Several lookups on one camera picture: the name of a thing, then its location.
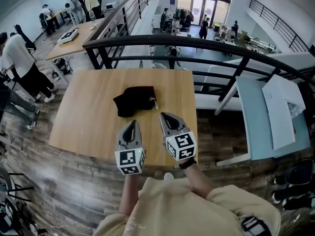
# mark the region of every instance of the wood plank floor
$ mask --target wood plank floor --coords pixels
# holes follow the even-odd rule
[[[62,32],[41,43],[38,40],[37,59],[44,58],[51,50]],[[72,67],[82,69],[89,66],[88,57],[84,54],[71,61]],[[50,64],[38,62],[41,71],[49,75]],[[20,194],[32,200],[28,209],[35,221],[50,230],[51,226],[67,225],[85,234],[91,235],[105,216],[117,211],[122,195],[124,177],[116,165],[109,162],[89,158],[48,145],[50,132],[59,105],[65,93],[62,82],[57,83],[60,90],[57,97],[49,104],[43,99],[38,106],[41,113],[37,126],[27,130],[21,121],[5,113],[1,122],[0,132],[6,133],[23,147],[17,151],[9,146],[0,148],[2,162],[9,171],[24,173],[24,177],[14,177],[17,184],[33,185],[33,191]],[[258,196],[271,201],[272,177],[282,173],[294,161],[314,155],[313,149],[295,153],[291,156],[273,160],[244,162],[230,166],[216,167],[215,162],[241,155],[247,152],[244,121],[241,112],[225,112],[214,116],[212,111],[198,110],[198,145],[199,166],[217,186],[235,184]],[[184,177],[179,169],[164,167],[146,167],[141,175],[139,189],[147,177],[163,179],[166,172],[175,178]],[[309,219],[307,209],[282,211],[281,235],[291,235],[294,229]],[[301,214],[300,220],[292,221]],[[68,228],[54,229],[60,236],[74,236],[76,233]]]

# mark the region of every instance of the white table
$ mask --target white table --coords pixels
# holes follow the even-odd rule
[[[309,133],[303,114],[292,120],[295,128],[295,142],[273,150],[273,141],[268,109],[262,88],[265,82],[252,80],[246,77],[236,77],[236,82],[228,92],[220,106],[216,109],[218,115],[238,92],[242,106],[248,153],[233,157],[217,163],[217,166],[229,165],[246,160],[260,160],[272,157],[280,157],[311,146]]]

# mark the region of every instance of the black railing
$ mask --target black railing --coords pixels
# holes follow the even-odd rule
[[[308,46],[295,31],[280,17],[257,0],[251,0],[250,9],[259,14],[285,40],[295,53],[308,52]]]
[[[138,19],[141,19],[143,10],[149,5],[149,1],[125,0],[99,25],[86,43],[97,39],[104,40],[130,35]],[[116,55],[120,57],[124,51],[125,44],[122,43],[114,49],[113,46],[110,46],[106,49],[100,48],[99,50],[95,50],[94,48],[86,48],[85,44],[83,47],[87,50],[87,54],[95,69],[101,69],[104,65],[107,68],[116,68],[117,65],[112,67],[112,63],[108,62],[108,58],[116,57]]]
[[[185,47],[193,47],[198,49],[206,49],[212,50],[222,53],[230,53],[234,55],[238,55],[243,57],[242,61],[239,65],[229,64],[220,61],[214,60],[205,60],[205,59],[194,59],[194,58],[186,58],[186,57],[171,57],[171,56],[109,56],[103,55],[104,58],[102,63],[104,64],[106,69],[113,68],[112,63],[115,63],[114,67],[117,67],[117,64],[121,60],[177,60],[177,61],[186,61],[193,63],[204,63],[204,64],[213,64],[219,65],[223,67],[234,68],[235,71],[233,75],[225,75],[219,73],[209,73],[209,72],[197,72],[193,71],[194,75],[201,76],[210,76],[216,78],[228,79],[229,82],[226,84],[213,84],[213,83],[203,83],[203,82],[194,82],[196,86],[204,86],[204,87],[215,87],[219,88],[211,91],[196,91],[196,93],[204,93],[204,94],[212,94],[219,95],[219,100],[222,101],[228,91],[231,89],[235,82],[235,77],[240,76],[243,71],[255,73],[261,75],[262,78],[260,80],[267,81],[274,74],[279,74],[280,76],[291,76],[291,79],[300,78],[311,85],[315,86],[315,81],[311,78],[307,77],[305,74],[300,73],[293,67],[284,64],[276,59],[265,56],[263,54],[259,54],[245,48],[227,45],[221,42],[203,40],[199,38],[191,38],[191,37],[179,37],[179,36],[170,36],[170,35],[136,35],[136,36],[121,36],[121,37],[112,37],[112,38],[101,38],[96,40],[91,40],[84,44],[84,48],[87,50],[99,50],[100,53],[106,53],[108,48],[119,47],[119,46],[143,46],[143,45],[169,45],[169,46],[185,46]],[[248,66],[250,60],[256,60],[262,62],[264,64],[268,64],[275,69],[272,73],[267,73],[264,71],[260,71],[257,69],[253,69]],[[308,73],[314,71],[314,68],[310,68]]]

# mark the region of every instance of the white device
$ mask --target white device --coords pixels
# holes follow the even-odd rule
[[[196,144],[192,131],[165,138],[166,149],[176,161],[194,157]]]
[[[115,151],[116,164],[123,175],[142,173],[145,153],[142,147]]]
[[[68,10],[74,10],[75,9],[75,5],[74,2],[71,0],[67,0],[67,2],[64,5]]]
[[[116,9],[117,7],[117,2],[109,2],[106,4],[106,10],[112,10],[112,9]]]
[[[72,41],[79,34],[79,29],[76,28],[74,30],[68,31],[61,36],[61,38],[57,41],[59,45]]]
[[[262,88],[265,97],[273,140],[277,150],[295,142],[292,119],[305,110],[298,86],[274,75]]]

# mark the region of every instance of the shoe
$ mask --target shoe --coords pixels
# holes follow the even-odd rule
[[[52,93],[51,96],[50,96],[50,98],[46,97],[46,98],[44,99],[44,101],[45,101],[46,103],[48,103],[48,102],[52,101],[52,100],[55,99],[55,98],[56,98],[56,96]]]
[[[51,91],[51,92],[55,92],[55,91],[57,91],[57,89],[58,89],[58,87],[56,87],[56,86],[54,85],[54,88],[51,89],[50,91]]]
[[[165,173],[165,175],[164,175],[164,180],[165,180],[165,181],[174,180],[173,174],[172,174],[172,173],[169,173],[169,172]]]
[[[36,95],[36,100],[39,100],[41,98],[41,93],[39,93],[38,95]]]
[[[276,198],[275,198],[275,194],[272,194],[272,199],[274,200],[274,203],[275,204],[279,204],[281,201],[279,201],[279,200],[276,200]]]
[[[34,128],[36,126],[36,121],[33,121],[31,123],[31,125],[28,125],[28,129],[31,130],[32,128]]]

